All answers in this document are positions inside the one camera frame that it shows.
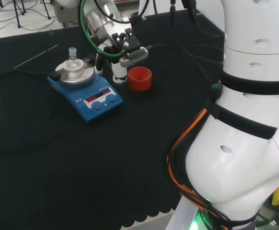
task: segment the black cloth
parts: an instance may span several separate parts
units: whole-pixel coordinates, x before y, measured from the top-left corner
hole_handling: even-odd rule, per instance
[[[202,28],[219,33],[204,16]],[[142,45],[172,42],[169,14],[133,25]],[[223,46],[223,38],[200,35],[187,12],[176,16],[183,44]],[[0,72],[43,52],[19,69],[49,71],[68,58],[93,53],[79,27],[0,39]],[[222,60],[222,52],[193,47],[193,53]],[[124,105],[86,123],[44,76],[0,75],[0,230],[118,230],[175,209],[180,195],[163,170],[170,140],[204,107],[222,66],[202,62],[201,76],[187,55],[156,47],[138,64],[152,71],[145,93],[105,77]]]

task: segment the white floor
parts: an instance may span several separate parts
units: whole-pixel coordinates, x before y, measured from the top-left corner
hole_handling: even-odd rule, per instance
[[[5,5],[9,1],[11,0],[2,0],[2,3],[3,5]],[[23,1],[26,9],[31,8],[36,4],[31,9],[36,10],[39,13],[46,16],[47,13],[45,7],[42,3],[40,3],[40,0],[23,0]],[[17,0],[17,3],[20,9],[22,9],[21,1]],[[53,6],[50,4],[46,4],[46,6],[50,17],[52,17],[51,20],[49,20],[47,17],[38,14],[35,11],[28,10],[27,13],[25,13],[24,15],[21,14],[19,15],[20,25],[23,28],[18,28],[13,2],[8,3],[6,6],[4,6],[2,11],[0,12],[0,38],[15,36],[15,35],[37,33],[37,32],[47,31],[50,29],[56,30],[56,29],[64,28],[64,26],[57,21]],[[124,7],[123,3],[120,3],[117,5],[117,8],[122,9],[123,10],[122,16],[127,16],[127,17],[130,17],[133,12],[138,11],[138,5]]]

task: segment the red cup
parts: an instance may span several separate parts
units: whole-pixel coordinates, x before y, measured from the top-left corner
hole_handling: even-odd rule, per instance
[[[145,67],[134,67],[128,73],[129,87],[136,91],[146,91],[152,85],[152,72]]]

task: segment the digital display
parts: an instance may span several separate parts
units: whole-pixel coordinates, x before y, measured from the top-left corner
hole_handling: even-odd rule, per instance
[[[103,95],[105,95],[105,94],[107,94],[109,92],[111,92],[110,89],[103,90],[103,91],[97,93],[96,95],[94,95],[94,96],[92,96],[90,98],[87,98],[86,101],[87,102],[92,102],[92,101],[96,100],[97,98],[99,98],[99,97],[101,97],[101,96],[103,96]]]

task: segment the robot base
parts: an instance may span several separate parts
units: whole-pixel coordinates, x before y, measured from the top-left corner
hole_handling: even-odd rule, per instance
[[[197,210],[197,214],[189,230],[225,230],[224,227],[217,227],[206,211]],[[256,220],[253,220],[245,227],[232,228],[232,230],[256,230]]]

